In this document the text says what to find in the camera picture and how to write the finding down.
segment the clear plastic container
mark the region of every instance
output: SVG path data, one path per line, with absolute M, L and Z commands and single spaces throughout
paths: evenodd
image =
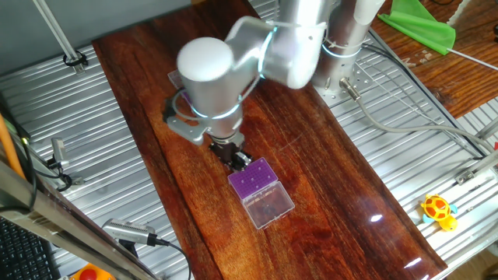
M 256 229 L 283 217 L 295 205 L 265 159 L 228 176 Z

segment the reddish-brown wood surface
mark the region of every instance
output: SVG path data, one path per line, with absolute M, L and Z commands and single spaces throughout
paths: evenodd
M 421 3 L 442 23 L 456 12 L 462 0 L 437 5 L 430 0 Z M 391 11 L 387 0 L 380 13 Z M 471 0 L 452 25 L 457 31 L 456 51 L 498 66 L 498 43 L 493 27 L 498 24 L 498 5 L 492 0 Z M 445 56 L 418 43 L 379 19 L 372 28 L 417 75 L 454 117 L 461 117 L 498 96 L 498 72 L 462 58 Z
M 264 81 L 244 101 L 247 151 L 296 205 L 266 229 L 252 225 L 209 140 L 197 147 L 163 123 L 181 47 L 224 38 L 245 15 L 255 16 L 247 2 L 206 1 L 93 42 L 195 278 L 418 280 L 445 269 L 311 86 Z

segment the yellow toy turtle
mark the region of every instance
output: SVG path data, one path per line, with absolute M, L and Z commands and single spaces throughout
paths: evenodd
M 424 222 L 437 221 L 446 231 L 454 231 L 457 229 L 457 219 L 451 215 L 452 212 L 455 214 L 458 212 L 457 206 L 449 205 L 438 194 L 427 194 L 426 201 L 422 203 L 421 206 L 426 213 L 422 218 Z

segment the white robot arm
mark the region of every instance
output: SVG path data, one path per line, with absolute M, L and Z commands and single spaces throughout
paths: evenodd
M 339 80 L 351 75 L 352 63 L 383 2 L 281 0 L 278 22 L 245 16 L 225 41 L 203 37 L 189 42 L 181 49 L 177 66 L 199 124 L 192 127 L 170 115 L 168 126 L 196 145 L 202 144 L 204 133 L 209 134 L 210 149 L 220 160 L 242 170 L 251 162 L 242 151 L 244 136 L 239 132 L 244 89 L 253 81 L 250 92 L 260 78 L 291 89 L 304 87 L 312 78 L 315 86 L 328 89 L 337 84 L 338 88 Z M 326 40 L 334 41 L 333 46 L 322 44 L 327 28 Z

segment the purple lid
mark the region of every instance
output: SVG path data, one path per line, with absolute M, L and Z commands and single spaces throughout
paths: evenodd
M 245 199 L 278 179 L 264 158 L 249 164 L 244 171 L 228 176 L 228 181 L 232 184 L 240 199 Z

